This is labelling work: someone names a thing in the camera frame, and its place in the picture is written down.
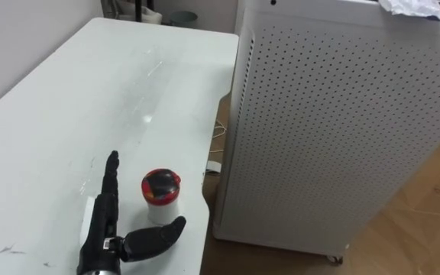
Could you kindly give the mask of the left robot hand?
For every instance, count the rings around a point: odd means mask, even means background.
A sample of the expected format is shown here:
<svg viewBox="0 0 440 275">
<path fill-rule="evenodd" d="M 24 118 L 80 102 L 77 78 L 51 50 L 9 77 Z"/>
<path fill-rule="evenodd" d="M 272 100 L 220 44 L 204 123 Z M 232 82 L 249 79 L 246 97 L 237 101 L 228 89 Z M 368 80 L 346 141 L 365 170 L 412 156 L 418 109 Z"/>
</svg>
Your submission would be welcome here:
<svg viewBox="0 0 440 275">
<path fill-rule="evenodd" d="M 122 262 L 148 260 L 165 253 L 177 243 L 186 227 L 186 218 L 176 215 L 164 225 L 141 228 L 124 237 L 117 235 L 119 164 L 119 154 L 114 150 L 106 161 L 101 192 L 87 202 L 78 275 L 120 274 Z"/>
</svg>

